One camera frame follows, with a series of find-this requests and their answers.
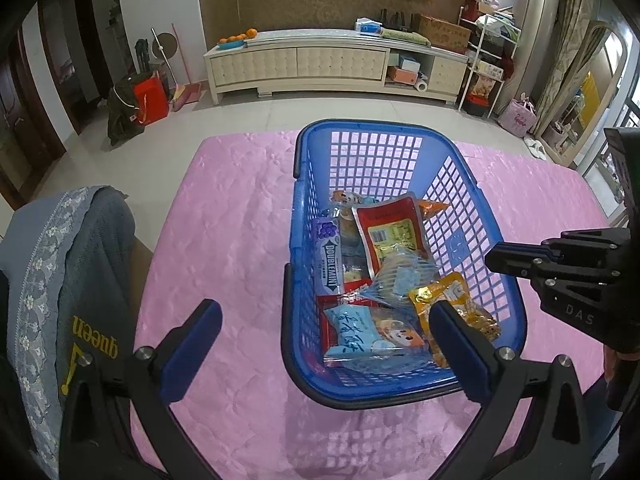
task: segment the blue gripper pad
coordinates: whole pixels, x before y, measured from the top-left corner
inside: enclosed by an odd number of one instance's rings
[[[431,307],[429,328],[467,398],[480,404],[488,402],[492,374],[497,373],[494,346],[469,327],[448,301]]]
[[[183,326],[174,329],[185,333],[180,334],[182,339],[160,370],[160,396],[166,404],[181,400],[187,393],[221,328],[222,308],[217,301],[205,300]]]

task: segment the pair of slippers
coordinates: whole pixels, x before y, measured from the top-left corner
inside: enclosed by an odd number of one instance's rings
[[[544,147],[542,146],[542,142],[536,139],[531,139],[529,137],[526,137],[523,140],[527,145],[529,151],[531,152],[531,155],[533,155],[535,158],[539,158],[540,160],[546,160],[546,153]]]

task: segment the pink quilted mattress cover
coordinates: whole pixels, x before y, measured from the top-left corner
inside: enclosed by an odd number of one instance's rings
[[[340,412],[305,397],[280,356],[282,273],[289,258],[298,132],[204,140],[162,228],[146,282],[136,347],[157,345],[202,298],[223,308],[222,332],[175,416],[225,480],[428,478],[478,406],[457,393],[394,408]],[[538,244],[606,218],[581,177],[532,158],[458,143],[502,236]],[[523,356],[571,356],[583,389],[602,373],[602,346],[540,311],[520,280],[529,320]],[[502,448],[513,445],[522,405]],[[143,457],[161,467],[132,417]]]

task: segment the cabinet drawer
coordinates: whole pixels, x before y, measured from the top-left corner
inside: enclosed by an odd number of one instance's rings
[[[342,47],[299,47],[298,77],[382,79],[385,53]]]
[[[217,87],[298,75],[295,48],[237,52],[209,59]]]
[[[429,90],[457,94],[465,76],[466,64],[436,57],[429,77]]]

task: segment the paper roll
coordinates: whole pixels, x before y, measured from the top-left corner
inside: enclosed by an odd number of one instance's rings
[[[418,79],[418,81],[415,82],[414,87],[418,92],[427,91],[427,83],[424,79]]]

